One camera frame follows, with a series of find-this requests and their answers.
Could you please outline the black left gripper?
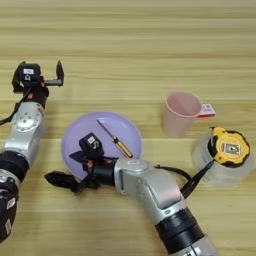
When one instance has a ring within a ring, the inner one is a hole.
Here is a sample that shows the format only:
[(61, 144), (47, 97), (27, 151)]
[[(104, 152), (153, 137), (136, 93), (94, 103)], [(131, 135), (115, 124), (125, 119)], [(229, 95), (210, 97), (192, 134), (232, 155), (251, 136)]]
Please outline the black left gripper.
[(23, 93), (21, 102), (35, 102), (45, 107), (49, 96), (49, 87), (61, 87), (64, 83), (64, 70), (61, 61), (59, 60), (56, 65), (57, 79), (46, 80), (41, 77), (38, 82), (20, 82), (19, 71), (23, 64), (25, 64), (25, 61), (21, 62), (14, 71), (12, 79), (13, 92)]

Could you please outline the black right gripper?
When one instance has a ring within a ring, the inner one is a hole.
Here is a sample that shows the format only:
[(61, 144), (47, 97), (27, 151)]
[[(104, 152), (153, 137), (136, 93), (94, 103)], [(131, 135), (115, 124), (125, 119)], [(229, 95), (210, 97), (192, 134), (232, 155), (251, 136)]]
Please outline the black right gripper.
[(97, 189), (101, 184), (114, 186), (114, 167), (117, 158), (105, 156), (86, 156), (83, 151), (77, 151), (69, 157), (82, 165), (87, 173), (86, 177), (78, 182), (72, 175), (53, 171), (44, 175), (46, 181), (53, 186), (69, 189), (79, 194), (85, 188)]

